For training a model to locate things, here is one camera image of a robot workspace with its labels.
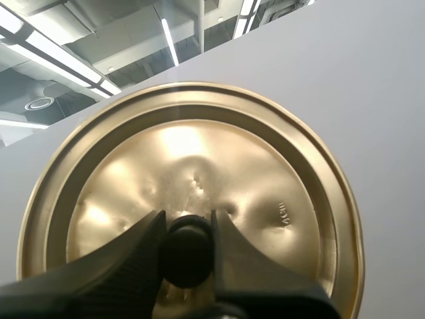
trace black rubber knob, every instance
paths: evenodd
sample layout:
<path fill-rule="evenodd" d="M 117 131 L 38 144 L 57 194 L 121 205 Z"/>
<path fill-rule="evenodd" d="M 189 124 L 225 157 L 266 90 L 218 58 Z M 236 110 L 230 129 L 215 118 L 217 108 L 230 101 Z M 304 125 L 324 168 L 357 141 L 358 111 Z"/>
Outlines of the black rubber knob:
<path fill-rule="evenodd" d="M 176 219 L 159 247 L 159 271 L 180 288 L 200 285 L 214 263 L 211 226 L 206 219 L 188 215 Z"/>

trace ceiling light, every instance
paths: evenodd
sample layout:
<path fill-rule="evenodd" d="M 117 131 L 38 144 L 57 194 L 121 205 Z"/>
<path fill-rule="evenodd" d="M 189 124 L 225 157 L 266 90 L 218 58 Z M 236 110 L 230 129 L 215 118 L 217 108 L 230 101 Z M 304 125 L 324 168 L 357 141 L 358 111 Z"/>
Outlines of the ceiling light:
<path fill-rule="evenodd" d="M 246 32 L 245 32 L 245 33 L 250 32 L 251 27 L 252 27 L 252 23 L 254 22 L 254 18 L 255 18 L 255 15 L 253 15 L 253 16 L 251 17 L 251 19 L 250 19 L 250 22 L 248 22 L 248 27 L 246 28 Z"/>
<path fill-rule="evenodd" d="M 104 88 L 108 92 L 111 92 L 113 95 L 121 93 L 121 90 L 119 88 L 117 88 L 115 85 L 108 81 L 103 81 L 100 87 Z"/>
<path fill-rule="evenodd" d="M 249 15 L 253 3 L 254 3 L 254 0 L 244 0 L 244 2 L 242 4 L 242 8 L 240 10 L 240 14 L 241 15 Z"/>
<path fill-rule="evenodd" d="M 16 33 L 22 27 L 23 22 L 3 7 L 0 7 L 0 25 L 6 30 Z"/>
<path fill-rule="evenodd" d="M 260 6 L 261 0 L 257 0 L 257 3 L 255 4 L 254 12 L 257 12 L 258 7 Z"/>
<path fill-rule="evenodd" d="M 97 89 L 97 88 L 91 88 L 90 91 L 96 93 L 97 95 L 100 95 L 104 98 L 110 98 L 109 95 L 107 95 L 105 92 L 102 92 L 101 90 Z"/>
<path fill-rule="evenodd" d="M 16 126 L 20 128 L 47 128 L 48 127 L 48 125 L 44 125 L 44 124 L 17 122 L 17 121 L 10 121 L 10 120 L 0 120 L 0 125 Z"/>
<path fill-rule="evenodd" d="M 16 53 L 19 53 L 20 55 L 25 56 L 26 58 L 29 58 L 30 60 L 33 60 L 34 62 L 37 62 L 37 63 L 45 66 L 49 70 L 52 70 L 52 71 L 64 76 L 65 78 L 77 83 L 78 85 L 81 85 L 81 86 L 84 86 L 84 87 L 90 86 L 87 82 L 80 80 L 76 76 L 73 76 L 72 74 L 66 72 L 63 68 L 60 68 L 60 67 L 54 65 L 53 63 L 50 63 L 49 61 L 39 57 L 37 54 L 32 53 L 31 51 L 27 50 L 26 48 L 21 47 L 20 45 L 11 45 L 8 48 L 15 51 Z"/>
<path fill-rule="evenodd" d="M 30 45 L 38 48 L 39 50 L 47 53 L 52 58 L 55 58 L 57 61 L 65 64 L 67 67 L 75 70 L 80 73 L 82 76 L 88 78 L 90 81 L 97 83 L 102 78 L 100 74 L 96 73 L 94 70 L 86 66 L 83 62 L 79 61 L 77 58 L 73 57 L 71 54 L 67 53 L 63 48 L 58 46 L 56 43 L 50 41 L 41 33 L 34 31 L 27 42 Z"/>
<path fill-rule="evenodd" d="M 179 60 L 177 59 L 177 54 L 175 52 L 173 39 L 171 38 L 170 29 L 168 27 L 167 20 L 161 19 L 162 27 L 164 29 L 165 38 L 167 38 L 168 46 L 170 47 L 171 57 L 173 58 L 173 62 L 175 66 L 179 65 Z"/>
<path fill-rule="evenodd" d="M 246 20 L 247 19 L 239 19 L 237 24 L 236 24 L 236 28 L 234 30 L 234 35 L 233 38 L 237 39 L 238 37 L 240 37 L 241 35 L 244 34 L 244 29 L 245 29 L 245 25 L 246 25 Z"/>
<path fill-rule="evenodd" d="M 25 105 L 25 110 L 28 111 L 36 111 L 46 108 L 47 106 L 52 105 L 54 102 L 54 98 L 50 96 L 43 96 L 41 98 L 36 98 L 35 100 L 30 101 Z"/>

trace led strip light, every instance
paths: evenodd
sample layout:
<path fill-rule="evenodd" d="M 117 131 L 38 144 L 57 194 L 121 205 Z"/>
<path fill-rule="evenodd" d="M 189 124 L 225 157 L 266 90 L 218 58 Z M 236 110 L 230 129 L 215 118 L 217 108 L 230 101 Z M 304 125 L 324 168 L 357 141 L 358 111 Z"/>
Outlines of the led strip light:
<path fill-rule="evenodd" d="M 237 39 L 245 33 L 250 32 L 252 23 L 254 22 L 255 14 L 260 6 L 261 0 L 244 0 L 236 27 L 234 28 L 233 38 Z"/>
<path fill-rule="evenodd" d="M 121 90 L 0 3 L 0 43 L 104 98 Z"/>

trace ceiling duct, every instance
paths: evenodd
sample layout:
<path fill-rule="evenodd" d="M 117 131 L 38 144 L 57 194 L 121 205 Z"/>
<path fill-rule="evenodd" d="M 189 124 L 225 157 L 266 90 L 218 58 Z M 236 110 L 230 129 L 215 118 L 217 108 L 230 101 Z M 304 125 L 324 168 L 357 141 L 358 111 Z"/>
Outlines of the ceiling duct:
<path fill-rule="evenodd" d="M 33 80 L 12 69 L 0 75 L 0 111 L 4 112 L 22 114 L 26 110 L 41 110 L 71 91 L 61 83 Z"/>
<path fill-rule="evenodd" d="M 29 100 L 25 110 L 36 111 L 50 106 L 54 98 L 69 92 L 70 89 L 54 81 L 34 81 L 27 86 L 25 97 Z"/>
<path fill-rule="evenodd" d="M 296 0 L 285 0 L 281 3 L 278 3 L 277 5 L 272 5 L 270 8 L 267 8 L 264 11 L 264 15 L 260 21 L 260 27 L 262 25 L 265 25 L 266 23 L 270 22 L 270 19 L 275 15 L 278 14 L 278 17 L 282 15 L 283 13 L 287 12 L 285 11 L 288 7 L 291 7 L 292 5 L 295 5 L 297 3 Z"/>

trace gray wall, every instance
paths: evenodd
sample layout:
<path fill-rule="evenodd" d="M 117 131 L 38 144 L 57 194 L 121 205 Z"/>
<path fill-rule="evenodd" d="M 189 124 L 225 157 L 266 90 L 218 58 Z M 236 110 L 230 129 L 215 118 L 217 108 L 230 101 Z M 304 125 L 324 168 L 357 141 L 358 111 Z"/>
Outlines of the gray wall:
<path fill-rule="evenodd" d="M 364 319 L 425 317 L 424 16 L 423 0 L 319 0 L 128 90 L 181 80 L 234 84 L 311 126 L 359 205 Z M 41 170 L 108 102 L 0 150 L 1 282 L 15 277 L 21 218 Z"/>

